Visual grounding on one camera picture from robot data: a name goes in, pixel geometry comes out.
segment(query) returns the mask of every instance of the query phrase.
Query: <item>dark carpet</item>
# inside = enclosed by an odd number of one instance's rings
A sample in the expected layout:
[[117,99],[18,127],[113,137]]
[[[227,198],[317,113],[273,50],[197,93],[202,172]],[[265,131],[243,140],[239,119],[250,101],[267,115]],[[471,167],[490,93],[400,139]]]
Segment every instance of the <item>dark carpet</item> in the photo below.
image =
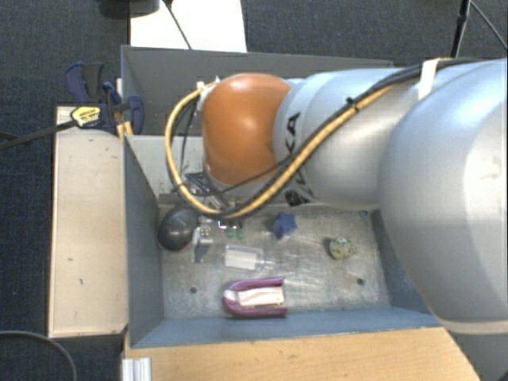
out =
[[[460,0],[241,0],[248,50],[376,58],[413,64],[447,56]],[[508,0],[475,0],[506,40]],[[54,123],[72,97],[62,72],[77,61],[120,75],[128,12],[117,0],[0,0],[0,131]],[[461,56],[506,52],[471,10]],[[45,333],[52,202],[52,138],[0,152],[0,330]],[[80,380],[119,375],[120,338],[62,341]],[[0,338],[0,379],[70,379],[45,343]]]

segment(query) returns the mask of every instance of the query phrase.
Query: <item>yellow cable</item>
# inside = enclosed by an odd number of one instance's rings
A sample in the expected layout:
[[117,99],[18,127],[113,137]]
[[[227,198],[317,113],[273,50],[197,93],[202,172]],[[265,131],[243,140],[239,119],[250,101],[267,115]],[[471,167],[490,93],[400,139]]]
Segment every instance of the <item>yellow cable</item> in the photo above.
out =
[[173,159],[173,153],[171,151],[171,131],[173,129],[173,124],[176,121],[176,118],[181,113],[183,108],[190,103],[192,100],[197,98],[203,91],[206,89],[209,89],[213,86],[215,86],[218,82],[212,82],[208,83],[204,87],[200,87],[199,89],[195,90],[194,92],[188,94],[185,98],[180,100],[175,108],[171,111],[169,114],[169,118],[167,119],[166,123],[166,131],[164,133],[164,141],[165,141],[165,148],[166,148],[166,158],[167,158],[167,165],[171,171],[171,174],[173,176],[173,179],[175,180],[175,185],[179,188],[180,193],[185,196],[185,198],[197,209],[201,210],[204,213],[208,214],[218,214],[220,213],[220,210],[211,209],[204,203],[200,202],[193,196],[193,194],[187,189],[187,187],[183,184],[183,181],[178,173],[178,169],[175,165],[175,160]]
[[[221,211],[216,209],[211,209],[204,203],[197,200],[195,196],[189,190],[187,187],[183,184],[183,181],[181,177],[179,176],[178,170],[175,166],[175,161],[173,160],[173,155],[171,153],[171,131],[173,124],[179,115],[179,113],[182,111],[182,109],[189,103],[191,100],[197,98],[204,90],[208,89],[209,87],[212,87],[216,85],[217,82],[209,83],[205,85],[204,87],[197,89],[193,93],[187,95],[185,98],[183,98],[172,110],[166,124],[166,132],[165,132],[165,146],[166,146],[166,157],[167,157],[167,164],[171,170],[171,173],[173,175],[173,179],[175,180],[175,185],[179,187],[180,192],[182,195],[197,209],[201,210],[204,213],[207,214],[219,214]],[[295,174],[295,172],[305,163],[305,161],[310,157],[312,152],[335,130],[337,130],[339,127],[341,127],[347,120],[349,120],[351,117],[353,117],[355,114],[357,114],[359,111],[361,111],[364,107],[370,105],[372,102],[374,102],[377,98],[385,94],[387,91],[389,91],[394,85],[390,85],[387,87],[384,87],[381,90],[378,90],[374,94],[371,94],[370,96],[366,97],[365,99],[359,101],[355,107],[349,107],[345,112],[343,112],[340,116],[335,118],[333,121],[331,121],[327,126],[325,126],[320,132],[316,134],[316,136],[302,149],[300,154],[296,156],[296,158],[289,164],[289,166],[284,170],[284,172],[280,175],[280,177],[277,178],[276,181],[273,182],[272,185],[268,189],[266,189],[265,192],[261,194],[258,198],[254,199],[251,203],[249,203],[247,206],[243,207],[242,209],[238,210],[235,213],[228,214],[225,216],[225,219],[232,219],[236,217],[243,216],[244,214],[250,213],[253,210],[261,207],[265,202],[267,202],[272,196],[274,196],[289,180],[291,177]]]

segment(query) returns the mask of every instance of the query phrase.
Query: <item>cardboard surface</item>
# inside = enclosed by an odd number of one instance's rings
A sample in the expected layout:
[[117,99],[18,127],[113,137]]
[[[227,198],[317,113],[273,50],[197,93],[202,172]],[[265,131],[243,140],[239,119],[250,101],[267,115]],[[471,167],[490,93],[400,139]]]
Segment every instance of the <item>cardboard surface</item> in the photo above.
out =
[[[66,121],[71,108],[59,108]],[[73,128],[56,135],[48,335],[120,333],[127,282],[120,140]]]

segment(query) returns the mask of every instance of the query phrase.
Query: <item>blue clamp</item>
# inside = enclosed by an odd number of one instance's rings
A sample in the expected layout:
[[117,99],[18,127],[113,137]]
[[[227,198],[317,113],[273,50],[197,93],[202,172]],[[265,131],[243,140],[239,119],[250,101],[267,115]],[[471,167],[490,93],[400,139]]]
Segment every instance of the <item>blue clamp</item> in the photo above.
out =
[[71,65],[63,74],[65,88],[80,105],[93,104],[101,110],[99,123],[82,125],[80,128],[100,129],[116,135],[119,121],[115,120],[114,114],[122,113],[123,120],[131,122],[134,134],[140,134],[144,123],[144,107],[141,97],[134,94],[127,98],[127,103],[122,103],[121,96],[111,82],[101,85],[103,68],[102,63],[84,64],[78,62]]
[[277,240],[281,240],[284,236],[292,233],[297,228],[293,214],[285,214],[280,212],[275,219],[271,232],[275,234]]

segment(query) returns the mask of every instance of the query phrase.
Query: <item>gray bin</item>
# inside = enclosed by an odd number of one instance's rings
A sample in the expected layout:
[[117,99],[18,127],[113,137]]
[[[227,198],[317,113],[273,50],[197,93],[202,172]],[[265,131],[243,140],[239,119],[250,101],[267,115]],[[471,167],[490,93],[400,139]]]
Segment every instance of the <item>gray bin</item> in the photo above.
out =
[[[264,250],[262,271],[224,267],[231,240],[214,228],[214,244],[201,264],[191,251],[168,252],[156,239],[171,194],[164,158],[165,115],[199,80],[239,71],[301,78],[320,71],[386,67],[383,61],[273,54],[226,54],[170,49],[122,48],[124,96],[141,94],[147,109],[143,135],[128,137],[123,154],[128,252],[129,335],[134,348],[209,344],[435,326],[425,303],[398,262],[378,212],[345,213],[323,205],[288,208],[275,202],[245,223],[243,245]],[[201,140],[187,144],[184,171],[201,166]],[[179,139],[175,142],[178,159]],[[277,241],[270,222],[293,213],[298,228]],[[325,246],[349,238],[358,253],[332,260]],[[232,281],[282,275],[286,317],[238,320],[221,309],[221,292]]]

